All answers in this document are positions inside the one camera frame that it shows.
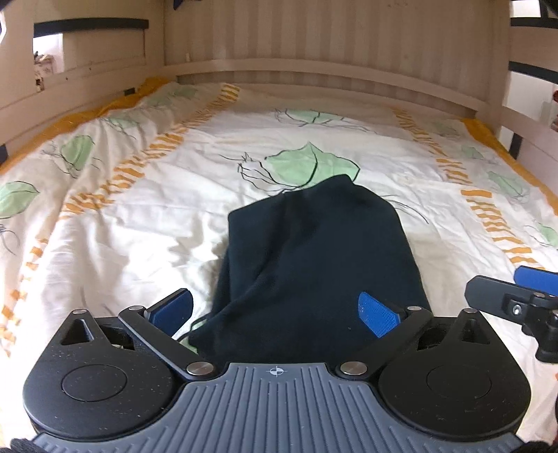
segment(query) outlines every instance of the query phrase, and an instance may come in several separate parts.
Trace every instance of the silver rivet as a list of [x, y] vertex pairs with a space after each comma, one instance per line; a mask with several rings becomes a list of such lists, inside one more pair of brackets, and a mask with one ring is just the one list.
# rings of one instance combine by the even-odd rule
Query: silver rivet
[[349, 376], [360, 376], [368, 371], [368, 367], [362, 362], [345, 362], [340, 369]]
[[205, 376], [214, 370], [215, 367], [209, 362], [194, 362], [186, 367], [186, 371], [192, 376]]

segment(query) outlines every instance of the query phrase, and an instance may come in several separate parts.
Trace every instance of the black bracket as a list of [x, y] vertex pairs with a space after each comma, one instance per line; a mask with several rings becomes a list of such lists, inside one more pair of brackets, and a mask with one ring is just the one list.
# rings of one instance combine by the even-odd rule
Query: black bracket
[[495, 278], [476, 276], [465, 289], [472, 308], [516, 324], [538, 342], [535, 357], [558, 363], [558, 297]]

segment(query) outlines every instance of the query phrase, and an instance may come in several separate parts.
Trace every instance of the orange stripe pattern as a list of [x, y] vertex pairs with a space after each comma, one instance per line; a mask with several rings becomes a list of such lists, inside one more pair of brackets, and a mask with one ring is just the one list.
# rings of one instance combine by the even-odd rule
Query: orange stripe pattern
[[27, 298], [25, 288], [30, 285], [31, 277], [39, 267], [39, 261], [49, 243], [46, 238], [37, 238], [36, 241], [36, 245], [29, 252], [28, 261], [22, 266], [19, 277], [20, 288], [9, 292], [4, 305], [0, 305], [0, 344], [8, 356], [11, 346], [16, 341], [13, 331], [21, 322], [21, 319], [15, 313], [16, 305], [24, 302]]
[[407, 111], [394, 108], [393, 112], [397, 117], [399, 126], [411, 133], [413, 141], [426, 145], [426, 149], [431, 154], [438, 157], [438, 159], [436, 159], [436, 163], [445, 173], [449, 182], [456, 182], [467, 186], [473, 185], [473, 182], [470, 180], [467, 173], [465, 173], [463, 163], [458, 160], [448, 158], [442, 147], [436, 143], [428, 132], [421, 129], [417, 125], [413, 117]]
[[226, 110], [238, 100], [240, 88], [223, 84], [221, 93], [205, 108], [195, 112], [189, 119], [174, 125], [170, 132], [159, 134], [149, 147], [139, 155], [126, 157], [113, 169], [112, 177], [100, 185], [93, 193], [78, 193], [70, 196], [64, 202], [59, 220], [69, 219], [74, 215], [83, 214], [88, 210], [98, 211], [114, 203], [112, 195], [120, 194], [130, 189], [136, 181], [143, 178], [143, 169], [150, 160], [160, 159], [173, 152], [184, 142], [183, 135], [191, 128], [202, 125], [219, 112]]
[[[481, 220], [486, 232], [512, 264], [528, 264], [530, 267], [544, 269], [534, 258], [525, 256], [533, 253], [533, 250], [512, 232], [502, 212], [492, 203], [492, 193], [485, 190], [461, 190], [461, 194], [465, 196], [469, 207]], [[508, 243], [519, 247], [510, 248]]]
[[[442, 147], [426, 131], [422, 130], [416, 124], [413, 117], [405, 110], [393, 109], [393, 111], [399, 121], [399, 125], [411, 132], [415, 142], [425, 144], [433, 155], [444, 156], [438, 157], [436, 163], [445, 173], [448, 181], [458, 182], [466, 186], [473, 185], [462, 162], [449, 158], [444, 153]], [[492, 192], [481, 189], [464, 189], [461, 190], [461, 194], [465, 197], [471, 211], [474, 212], [483, 224], [485, 231], [513, 264], [528, 264], [530, 267], [544, 269], [534, 258], [525, 256], [525, 254], [533, 253], [533, 250], [512, 233], [512, 229], [502, 216], [502, 212], [492, 203]], [[509, 243], [519, 245], [520, 247], [510, 248]]]
[[428, 132], [418, 127], [413, 117], [406, 110], [398, 108], [392, 108], [392, 110], [397, 117], [400, 127], [411, 133], [414, 142], [425, 144], [428, 151], [435, 156], [446, 156], [442, 147], [430, 137]]

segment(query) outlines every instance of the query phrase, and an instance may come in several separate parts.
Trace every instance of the black cloth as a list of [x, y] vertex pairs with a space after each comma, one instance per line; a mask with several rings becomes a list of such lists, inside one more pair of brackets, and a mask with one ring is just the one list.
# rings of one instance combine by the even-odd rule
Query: black cloth
[[41, 447], [37, 447], [27, 439], [12, 439], [11, 449], [0, 448], [0, 453], [46, 453]]
[[213, 307], [190, 344], [217, 364], [336, 364], [376, 338], [362, 291], [430, 308], [395, 209], [334, 176], [229, 214]]
[[558, 453], [558, 444], [549, 445], [546, 442], [528, 442], [517, 447], [512, 453]]

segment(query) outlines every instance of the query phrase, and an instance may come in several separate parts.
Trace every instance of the green leaf pattern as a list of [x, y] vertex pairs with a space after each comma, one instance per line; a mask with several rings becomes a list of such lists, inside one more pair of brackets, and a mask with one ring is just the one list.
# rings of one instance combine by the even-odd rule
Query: green leaf pattern
[[354, 162], [325, 153], [310, 142], [297, 150], [266, 157], [265, 162], [275, 180], [297, 188], [312, 187], [335, 175], [348, 175], [354, 181], [360, 170]]
[[361, 124], [356, 124], [354, 120], [336, 115], [334, 113], [317, 112], [315, 110], [276, 110], [275, 117], [280, 123], [295, 124], [299, 127], [317, 125], [331, 128], [351, 129], [354, 131], [372, 132], [367, 127]]
[[510, 176], [502, 176], [493, 171], [489, 171], [488, 178], [496, 183], [502, 193], [505, 195], [524, 202], [528, 199], [529, 189], [518, 179]]
[[457, 138], [461, 136], [456, 129], [441, 122], [435, 122], [434, 128], [436, 129], [438, 135], [441, 135], [442, 137]]
[[128, 117], [106, 117], [105, 120], [117, 130], [136, 127], [139, 125], [137, 121]]
[[77, 177], [83, 170], [91, 150], [93, 149], [93, 139], [89, 135], [78, 135], [69, 142], [62, 145], [60, 155], [64, 159], [66, 170], [72, 177]]
[[293, 110], [288, 109], [285, 114], [295, 121], [301, 121], [306, 124], [325, 124], [332, 120], [342, 120], [343, 117], [334, 115], [333, 113], [315, 112], [313, 110]]
[[170, 91], [166, 91], [163, 93], [156, 93], [152, 96], [149, 96], [146, 101], [145, 105], [147, 107], [168, 107], [172, 105], [173, 98], [186, 98], [192, 99], [197, 93], [197, 90], [192, 86], [182, 85], [173, 88]]
[[24, 181], [12, 181], [0, 188], [0, 219], [9, 219], [27, 209], [39, 191]]
[[543, 225], [542, 223], [537, 223], [538, 231], [542, 234], [544, 239], [553, 246], [558, 248], [558, 233], [556, 230], [550, 226]]
[[485, 160], [484, 156], [473, 146], [461, 146], [461, 152], [467, 159]]

